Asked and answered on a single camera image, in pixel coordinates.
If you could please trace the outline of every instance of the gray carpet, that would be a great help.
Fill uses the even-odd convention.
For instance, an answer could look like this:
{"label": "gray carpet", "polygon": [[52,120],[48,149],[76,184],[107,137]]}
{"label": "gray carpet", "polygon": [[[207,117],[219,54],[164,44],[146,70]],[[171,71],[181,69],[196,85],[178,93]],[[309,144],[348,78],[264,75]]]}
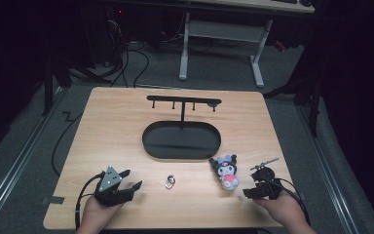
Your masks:
{"label": "gray carpet", "polygon": [[[252,46],[246,44],[227,52],[224,47],[213,46],[203,53],[192,52],[188,79],[179,81],[179,48],[156,50],[148,46],[141,48],[140,44],[131,45],[132,49],[141,48],[139,52],[144,53],[149,60],[148,68],[137,80],[138,88],[143,85],[154,85],[267,93],[287,82],[303,51],[303,48],[289,49],[285,52],[279,52],[271,47],[265,48],[260,67],[266,87],[260,90],[255,87],[247,57],[253,50]],[[201,46],[192,50],[205,48],[206,46]],[[144,68],[147,59],[137,52],[129,52],[129,56],[125,76],[128,84],[132,86],[133,80]],[[103,69],[101,67],[96,72],[103,72]],[[78,116],[84,110],[90,91],[95,86],[100,85],[90,80],[74,79],[72,87],[62,92],[64,97],[34,144],[25,168],[0,209],[0,233],[74,233],[73,230],[46,230],[42,223],[48,205],[42,202],[45,196],[53,194],[57,183],[57,176],[51,167],[51,156],[60,135],[69,125],[63,112],[70,112],[70,118]],[[125,82],[120,78],[115,86],[125,87]],[[339,148],[324,105],[320,106],[318,138],[312,141],[310,133],[306,131],[306,123],[301,118],[300,108],[293,105],[291,96],[280,95],[267,99],[267,104],[293,182],[306,197],[305,203],[315,230],[318,233],[346,233],[338,210],[335,209],[329,195],[326,180],[320,172],[318,147],[315,145],[317,143],[355,219],[357,233],[374,233],[374,212]],[[41,88],[14,121],[10,132],[0,145],[0,183],[17,160],[34,127],[42,120],[42,111]],[[78,124],[77,122],[72,125],[57,148],[55,162],[59,171],[62,169]],[[273,233],[285,233],[282,228],[269,230]]]}

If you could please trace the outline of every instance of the pink plush toy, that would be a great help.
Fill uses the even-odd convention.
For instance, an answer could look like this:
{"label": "pink plush toy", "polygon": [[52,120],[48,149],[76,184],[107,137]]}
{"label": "pink plush toy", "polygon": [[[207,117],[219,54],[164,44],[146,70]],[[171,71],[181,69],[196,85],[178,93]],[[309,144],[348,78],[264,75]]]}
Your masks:
{"label": "pink plush toy", "polygon": [[239,185],[239,181],[236,178],[236,158],[237,156],[233,154],[232,156],[227,155],[224,158],[218,157],[217,161],[212,158],[208,160],[219,176],[221,186],[226,190],[234,190]]}

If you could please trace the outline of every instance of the black oval tray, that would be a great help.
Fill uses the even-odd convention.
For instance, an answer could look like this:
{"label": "black oval tray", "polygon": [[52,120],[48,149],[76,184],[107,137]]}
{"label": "black oval tray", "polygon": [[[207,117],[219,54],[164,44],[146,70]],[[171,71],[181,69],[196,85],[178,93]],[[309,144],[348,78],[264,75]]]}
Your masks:
{"label": "black oval tray", "polygon": [[221,137],[204,122],[158,121],[142,135],[145,151],[159,159],[208,159],[217,153]]}

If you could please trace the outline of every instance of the human hand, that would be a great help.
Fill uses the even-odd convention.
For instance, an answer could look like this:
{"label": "human hand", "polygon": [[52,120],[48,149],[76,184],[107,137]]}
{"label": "human hand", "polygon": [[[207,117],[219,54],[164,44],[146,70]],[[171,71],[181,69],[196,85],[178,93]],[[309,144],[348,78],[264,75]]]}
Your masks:
{"label": "human hand", "polygon": [[253,199],[260,207],[266,209],[269,215],[284,226],[289,233],[316,233],[308,224],[305,214],[297,201],[286,191],[282,190],[278,199]]}
{"label": "human hand", "polygon": [[124,203],[113,206],[104,207],[99,204],[94,196],[91,196],[84,207],[81,225],[77,230],[77,234],[97,234],[104,229],[114,214],[124,206]]}

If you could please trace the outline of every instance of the desk leg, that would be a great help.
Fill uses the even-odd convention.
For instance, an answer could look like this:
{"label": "desk leg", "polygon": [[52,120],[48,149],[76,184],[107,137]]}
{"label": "desk leg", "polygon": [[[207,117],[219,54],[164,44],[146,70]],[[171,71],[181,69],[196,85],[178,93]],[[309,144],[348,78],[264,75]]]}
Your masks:
{"label": "desk leg", "polygon": [[266,44],[267,37],[269,36],[270,28],[272,26],[273,21],[270,19],[267,21],[265,28],[262,32],[259,45],[257,47],[256,55],[250,57],[251,61],[251,67],[253,68],[253,75],[254,79],[256,81],[256,86],[258,88],[264,87],[264,82],[262,78],[262,74],[260,73],[260,67],[259,67],[259,59],[262,55],[264,45]]}
{"label": "desk leg", "polygon": [[190,22],[190,13],[186,13],[186,21],[184,24],[183,54],[181,55],[180,74],[178,76],[180,80],[187,79],[189,22]]}

